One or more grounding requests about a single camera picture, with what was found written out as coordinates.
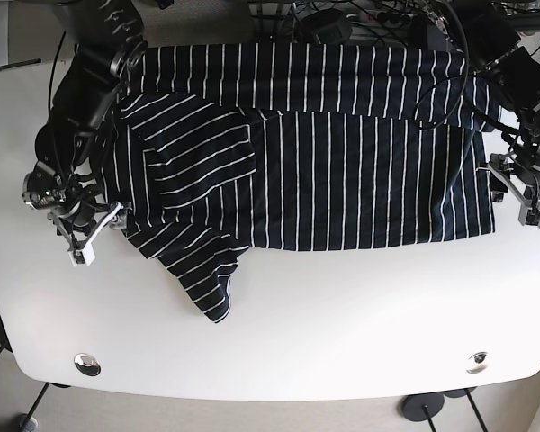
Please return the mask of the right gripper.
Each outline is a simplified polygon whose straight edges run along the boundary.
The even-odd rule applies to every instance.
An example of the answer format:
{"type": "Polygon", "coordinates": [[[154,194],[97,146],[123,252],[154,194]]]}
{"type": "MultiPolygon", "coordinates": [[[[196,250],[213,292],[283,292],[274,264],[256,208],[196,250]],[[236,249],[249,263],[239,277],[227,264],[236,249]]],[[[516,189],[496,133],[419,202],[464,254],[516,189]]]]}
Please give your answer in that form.
{"type": "Polygon", "coordinates": [[[62,174],[39,161],[24,178],[23,202],[38,211],[45,211],[57,234],[69,243],[85,243],[95,239],[101,230],[125,231],[132,216],[130,202],[100,202],[104,187],[93,180],[83,184],[72,175],[62,174]]]}

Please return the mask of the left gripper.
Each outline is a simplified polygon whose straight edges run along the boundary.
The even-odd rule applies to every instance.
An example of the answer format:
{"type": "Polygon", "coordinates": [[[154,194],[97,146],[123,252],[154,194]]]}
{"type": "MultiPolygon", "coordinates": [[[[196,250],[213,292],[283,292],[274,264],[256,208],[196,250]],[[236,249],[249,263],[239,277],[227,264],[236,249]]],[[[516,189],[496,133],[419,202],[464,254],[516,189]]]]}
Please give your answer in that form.
{"type": "Polygon", "coordinates": [[[540,130],[533,138],[521,130],[504,130],[501,137],[508,144],[504,154],[492,153],[479,170],[486,171],[493,181],[491,199],[501,203],[511,193],[521,212],[540,212],[540,130]]]}

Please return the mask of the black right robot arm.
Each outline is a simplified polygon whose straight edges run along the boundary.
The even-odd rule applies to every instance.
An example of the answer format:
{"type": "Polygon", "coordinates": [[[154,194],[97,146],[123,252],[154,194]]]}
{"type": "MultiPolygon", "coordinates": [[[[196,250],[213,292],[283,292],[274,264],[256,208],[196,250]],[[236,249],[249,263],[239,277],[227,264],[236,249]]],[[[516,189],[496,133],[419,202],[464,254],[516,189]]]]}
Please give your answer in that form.
{"type": "Polygon", "coordinates": [[[108,212],[96,198],[112,145],[113,116],[148,46],[131,1],[48,1],[45,4],[75,44],[58,87],[50,87],[48,119],[35,140],[37,162],[25,177],[23,200],[58,222],[75,242],[89,235],[95,215],[108,212]]]}

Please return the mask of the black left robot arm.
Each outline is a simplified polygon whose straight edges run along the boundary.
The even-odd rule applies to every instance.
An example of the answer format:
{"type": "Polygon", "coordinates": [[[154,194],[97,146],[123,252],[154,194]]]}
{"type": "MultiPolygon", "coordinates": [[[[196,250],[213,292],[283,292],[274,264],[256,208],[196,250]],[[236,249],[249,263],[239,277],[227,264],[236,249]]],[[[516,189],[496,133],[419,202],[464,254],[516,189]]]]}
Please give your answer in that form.
{"type": "Polygon", "coordinates": [[[513,194],[521,224],[540,225],[540,64],[520,46],[509,18],[489,1],[423,1],[420,8],[493,87],[499,103],[516,115],[518,126],[511,128],[468,104],[508,144],[507,153],[491,155],[484,167],[492,175],[493,201],[513,194]]]}

